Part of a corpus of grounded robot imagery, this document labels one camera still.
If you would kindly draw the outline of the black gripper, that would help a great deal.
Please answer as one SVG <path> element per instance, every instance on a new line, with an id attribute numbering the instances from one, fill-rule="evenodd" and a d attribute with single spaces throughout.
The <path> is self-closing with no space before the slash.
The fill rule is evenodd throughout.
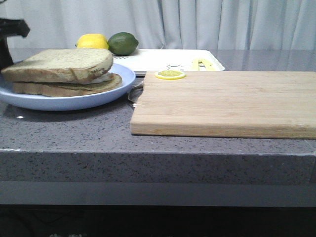
<path id="1" fill-rule="evenodd" d="M 27 37 L 30 28 L 23 19 L 0 19 L 0 69 L 4 69 L 13 64 L 7 38 L 21 36 Z"/>

